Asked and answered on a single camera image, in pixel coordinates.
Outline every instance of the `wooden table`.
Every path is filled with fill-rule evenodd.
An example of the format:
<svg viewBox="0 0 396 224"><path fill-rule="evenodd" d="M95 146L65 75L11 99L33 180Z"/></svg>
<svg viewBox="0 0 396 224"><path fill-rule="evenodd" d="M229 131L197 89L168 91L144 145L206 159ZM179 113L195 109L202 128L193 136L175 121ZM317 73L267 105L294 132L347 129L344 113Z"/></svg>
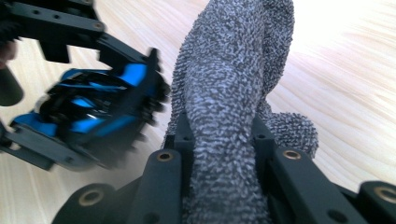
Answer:
<svg viewBox="0 0 396 224"><path fill-rule="evenodd" d="M207 2L98 0L96 8L110 34L145 54L159 49L171 83L179 47ZM320 141L315 163L331 181L352 190L364 180L396 184L396 5L392 0L294 4L294 40L270 104L275 112L298 112L314 121ZM23 39L18 47L18 59L9 66L25 97L0 108L5 123L33 108L68 68L106 68L93 50L70 48L73 62L59 64L44 61L34 40ZM0 223L50 223L75 190L94 182L118 188L137 178L160 147L169 117L170 105L156 116L157 127L147 127L149 142L136 143L124 170L45 172L1 154Z"/></svg>

